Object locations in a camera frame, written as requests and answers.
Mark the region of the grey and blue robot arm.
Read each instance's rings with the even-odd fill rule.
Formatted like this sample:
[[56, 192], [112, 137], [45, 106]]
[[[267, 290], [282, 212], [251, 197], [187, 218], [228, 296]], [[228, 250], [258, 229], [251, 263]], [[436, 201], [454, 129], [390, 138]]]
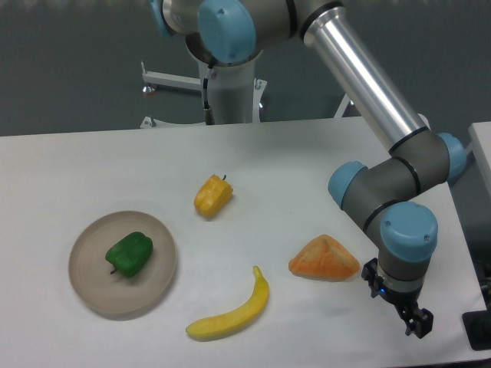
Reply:
[[292, 38], [319, 54], [389, 153], [373, 168], [345, 163], [328, 182], [333, 200], [377, 246], [361, 276], [373, 297], [395, 306], [407, 334], [431, 332], [433, 315], [417, 299], [438, 224], [414, 198], [458, 176], [466, 152], [454, 136], [433, 133], [400, 95], [348, 24], [343, 3], [152, 1], [150, 9], [160, 33], [184, 36], [203, 64], [199, 91], [209, 125], [253, 120], [253, 82], [233, 81], [234, 67]]

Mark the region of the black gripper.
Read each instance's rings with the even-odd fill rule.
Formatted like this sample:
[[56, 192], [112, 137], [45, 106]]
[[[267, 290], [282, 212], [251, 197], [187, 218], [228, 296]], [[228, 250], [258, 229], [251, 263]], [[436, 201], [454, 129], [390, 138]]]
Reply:
[[422, 278], [402, 281], [391, 277], [378, 268], [376, 258], [367, 262], [361, 271], [361, 278], [367, 282], [371, 297], [381, 296], [393, 304], [401, 320], [406, 324], [405, 334], [424, 338], [433, 329], [433, 314], [426, 308], [419, 308], [417, 300], [422, 289]]

